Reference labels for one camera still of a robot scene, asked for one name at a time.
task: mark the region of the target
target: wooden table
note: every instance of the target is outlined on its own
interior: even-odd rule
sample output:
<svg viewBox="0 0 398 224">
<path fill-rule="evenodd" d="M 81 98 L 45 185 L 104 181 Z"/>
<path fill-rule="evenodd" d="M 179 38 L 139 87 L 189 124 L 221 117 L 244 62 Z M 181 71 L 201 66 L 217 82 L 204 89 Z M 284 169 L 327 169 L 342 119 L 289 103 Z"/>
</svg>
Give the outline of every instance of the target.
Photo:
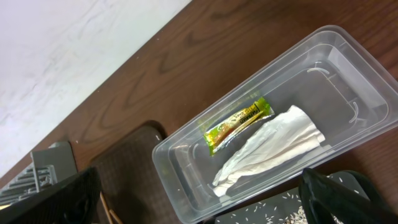
<svg viewBox="0 0 398 224">
<path fill-rule="evenodd" d="M 398 1 L 193 1 L 34 150 L 72 142 L 80 170 L 140 125 L 171 134 L 315 29 L 346 29 L 398 78 Z M 360 171 L 398 212 L 398 129 L 320 166 Z M 26 156 L 0 184 L 29 163 Z"/>
</svg>

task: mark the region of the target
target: white napkin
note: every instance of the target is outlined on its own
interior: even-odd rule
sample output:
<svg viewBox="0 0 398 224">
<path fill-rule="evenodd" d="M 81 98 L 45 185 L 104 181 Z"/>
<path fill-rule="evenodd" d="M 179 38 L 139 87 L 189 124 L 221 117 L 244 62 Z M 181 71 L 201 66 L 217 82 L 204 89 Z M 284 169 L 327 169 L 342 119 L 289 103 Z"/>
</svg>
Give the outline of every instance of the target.
<svg viewBox="0 0 398 224">
<path fill-rule="evenodd" d="M 314 149 L 325 140 L 311 119 L 296 106 L 264 123 L 246 144 L 229 158 L 213 181 L 217 196 L 245 175 L 267 171 L 304 152 Z"/>
</svg>

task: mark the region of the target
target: snack wrapper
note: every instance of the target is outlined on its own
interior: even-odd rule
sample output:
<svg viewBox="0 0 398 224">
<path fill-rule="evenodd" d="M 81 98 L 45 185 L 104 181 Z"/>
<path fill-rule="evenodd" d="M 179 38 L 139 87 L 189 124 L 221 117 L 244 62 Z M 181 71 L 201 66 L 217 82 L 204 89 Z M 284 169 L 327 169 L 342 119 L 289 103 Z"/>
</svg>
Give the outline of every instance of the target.
<svg viewBox="0 0 398 224">
<path fill-rule="evenodd" d="M 259 98 L 248 108 L 240 110 L 229 118 L 211 128 L 204 135 L 209 146 L 210 156 L 223 149 L 232 138 L 239 134 L 254 121 L 275 114 L 270 104 L 263 98 Z"/>
</svg>

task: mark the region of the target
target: clear plastic container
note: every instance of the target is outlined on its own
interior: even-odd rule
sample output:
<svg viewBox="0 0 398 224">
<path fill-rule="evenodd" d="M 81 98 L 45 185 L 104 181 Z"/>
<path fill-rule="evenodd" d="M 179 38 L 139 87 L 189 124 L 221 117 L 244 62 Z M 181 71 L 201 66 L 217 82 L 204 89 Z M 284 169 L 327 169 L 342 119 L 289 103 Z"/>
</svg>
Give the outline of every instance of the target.
<svg viewBox="0 0 398 224">
<path fill-rule="evenodd" d="M 396 127 L 397 90 L 393 77 L 342 28 L 322 27 L 173 133 L 152 158 L 179 219 L 196 223 Z M 326 141 L 272 170 L 240 178 L 219 198 L 211 189 L 216 173 L 261 123 L 214 157 L 203 133 L 260 96 L 277 114 L 292 105 L 304 110 Z"/>
</svg>

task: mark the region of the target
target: green wrapper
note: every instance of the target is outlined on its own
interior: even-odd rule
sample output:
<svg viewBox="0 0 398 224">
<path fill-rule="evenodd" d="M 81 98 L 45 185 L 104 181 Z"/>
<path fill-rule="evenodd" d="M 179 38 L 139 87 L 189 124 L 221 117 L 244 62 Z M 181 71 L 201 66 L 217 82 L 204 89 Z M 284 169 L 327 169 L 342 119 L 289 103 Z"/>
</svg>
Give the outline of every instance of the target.
<svg viewBox="0 0 398 224">
<path fill-rule="evenodd" d="M 255 120 L 273 114 L 274 110 L 272 110 L 270 104 L 261 97 L 250 107 L 236 112 L 220 124 L 217 124 L 204 135 L 205 141 L 209 146 L 210 155 L 213 156 L 224 148 L 226 143 Z"/>
</svg>

